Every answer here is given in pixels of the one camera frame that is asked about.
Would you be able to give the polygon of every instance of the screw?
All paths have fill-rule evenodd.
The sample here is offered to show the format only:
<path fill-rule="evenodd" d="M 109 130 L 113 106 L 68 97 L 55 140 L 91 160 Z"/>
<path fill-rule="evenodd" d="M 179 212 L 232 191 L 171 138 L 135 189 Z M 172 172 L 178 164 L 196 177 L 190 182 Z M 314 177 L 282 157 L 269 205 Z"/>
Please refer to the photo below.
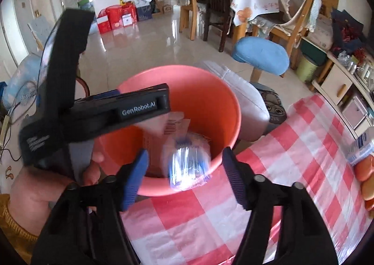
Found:
<path fill-rule="evenodd" d="M 104 182 L 109 184 L 109 183 L 114 183 L 117 180 L 115 175 L 108 175 L 105 179 Z"/>
<path fill-rule="evenodd" d="M 255 175 L 254 179 L 259 183 L 265 182 L 265 177 L 263 175 Z"/>
<path fill-rule="evenodd" d="M 78 184 L 77 183 L 70 183 L 69 185 L 66 186 L 67 190 L 75 190 L 78 189 Z"/>
<path fill-rule="evenodd" d="M 304 185 L 300 182 L 295 182 L 294 183 L 294 186 L 297 188 L 297 189 L 304 189 Z"/>

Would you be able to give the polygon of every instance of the cabinet door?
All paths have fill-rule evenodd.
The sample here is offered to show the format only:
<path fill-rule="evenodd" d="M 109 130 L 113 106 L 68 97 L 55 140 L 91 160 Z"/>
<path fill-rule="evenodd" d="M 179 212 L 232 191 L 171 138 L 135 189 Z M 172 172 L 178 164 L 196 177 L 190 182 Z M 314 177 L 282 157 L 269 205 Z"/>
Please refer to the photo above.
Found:
<path fill-rule="evenodd" d="M 321 88 L 331 98 L 334 104 L 338 104 L 347 93 L 350 86 L 352 86 L 351 80 L 334 64 Z"/>

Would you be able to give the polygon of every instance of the wooden cabinet handle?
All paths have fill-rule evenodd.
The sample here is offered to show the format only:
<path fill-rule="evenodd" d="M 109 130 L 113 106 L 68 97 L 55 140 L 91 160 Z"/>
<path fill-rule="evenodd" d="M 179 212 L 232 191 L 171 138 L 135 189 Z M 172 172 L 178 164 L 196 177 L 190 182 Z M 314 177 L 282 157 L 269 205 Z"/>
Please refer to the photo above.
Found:
<path fill-rule="evenodd" d="M 338 90 L 338 94 L 336 94 L 336 97 L 341 98 L 344 94 L 344 91 L 346 89 L 347 85 L 343 84 L 341 88 Z"/>

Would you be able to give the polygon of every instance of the light green trash can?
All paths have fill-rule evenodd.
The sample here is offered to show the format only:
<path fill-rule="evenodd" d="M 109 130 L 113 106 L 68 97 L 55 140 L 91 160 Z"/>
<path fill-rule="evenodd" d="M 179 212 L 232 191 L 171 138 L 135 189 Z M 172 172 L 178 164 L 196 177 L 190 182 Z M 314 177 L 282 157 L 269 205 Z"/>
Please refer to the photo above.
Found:
<path fill-rule="evenodd" d="M 310 57 L 302 55 L 296 70 L 296 75 L 302 82 L 311 82 L 317 68 L 318 66 Z"/>

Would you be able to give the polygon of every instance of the power strip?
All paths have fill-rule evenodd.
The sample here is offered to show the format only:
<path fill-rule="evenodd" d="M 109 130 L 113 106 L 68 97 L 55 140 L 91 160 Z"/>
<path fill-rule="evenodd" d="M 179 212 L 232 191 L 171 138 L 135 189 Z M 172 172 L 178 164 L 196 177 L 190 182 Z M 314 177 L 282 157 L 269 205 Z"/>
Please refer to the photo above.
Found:
<path fill-rule="evenodd" d="M 11 125 L 10 121 L 11 121 L 10 117 L 6 115 L 4 117 L 3 126 L 1 128 L 1 133 L 0 133 L 0 148 L 1 149 L 4 148 L 6 133 L 8 131 L 9 126 Z"/>

